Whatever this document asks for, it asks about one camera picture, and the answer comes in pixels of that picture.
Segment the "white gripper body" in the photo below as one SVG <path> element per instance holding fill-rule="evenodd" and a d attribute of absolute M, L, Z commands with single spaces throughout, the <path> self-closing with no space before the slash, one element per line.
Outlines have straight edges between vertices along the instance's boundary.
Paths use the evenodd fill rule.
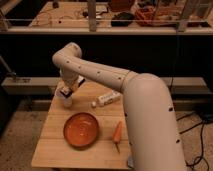
<path fill-rule="evenodd" d="M 60 98 L 69 98 L 84 82 L 85 82 L 85 78 L 82 76 L 79 76 L 73 85 L 71 86 L 63 85 L 59 87 L 58 96 Z"/>

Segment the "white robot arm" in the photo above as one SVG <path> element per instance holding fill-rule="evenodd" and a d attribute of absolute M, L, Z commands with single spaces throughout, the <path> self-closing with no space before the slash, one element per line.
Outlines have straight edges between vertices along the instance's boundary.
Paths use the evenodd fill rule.
<path fill-rule="evenodd" d="M 81 48 L 69 43 L 52 60 L 66 82 L 77 74 L 123 94 L 134 171 L 187 171 L 165 82 L 153 74 L 86 61 L 81 56 Z"/>

